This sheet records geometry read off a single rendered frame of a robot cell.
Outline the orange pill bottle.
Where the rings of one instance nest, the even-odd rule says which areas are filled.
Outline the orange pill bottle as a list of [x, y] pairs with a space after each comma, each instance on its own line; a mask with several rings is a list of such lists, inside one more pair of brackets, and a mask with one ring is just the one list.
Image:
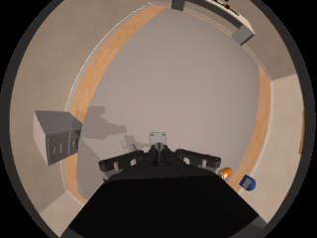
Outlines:
[[232, 175], [231, 168], [226, 168], [224, 170], [219, 171], [219, 173], [218, 173], [218, 176], [221, 177], [222, 179], [230, 177], [231, 175]]

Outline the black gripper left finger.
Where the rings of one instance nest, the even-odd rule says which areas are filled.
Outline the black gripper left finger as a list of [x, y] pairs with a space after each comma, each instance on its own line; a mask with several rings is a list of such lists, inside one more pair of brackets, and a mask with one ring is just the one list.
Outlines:
[[106, 181], [110, 176], [132, 167], [131, 160], [134, 159], [136, 159], [135, 169], [154, 166], [156, 161], [159, 162], [159, 143], [152, 145], [147, 153], [144, 153], [143, 150], [137, 150], [100, 161], [98, 164], [103, 180]]

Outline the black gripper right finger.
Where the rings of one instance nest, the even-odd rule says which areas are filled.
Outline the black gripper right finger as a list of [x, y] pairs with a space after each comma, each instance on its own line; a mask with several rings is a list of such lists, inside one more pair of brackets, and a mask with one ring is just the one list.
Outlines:
[[189, 165], [197, 168], [203, 168], [209, 170], [218, 175], [221, 158], [195, 153], [183, 149], [177, 149], [172, 152], [167, 145], [159, 143], [159, 161], [166, 161], [167, 165], [185, 165], [188, 164], [184, 161], [184, 158], [189, 159]]

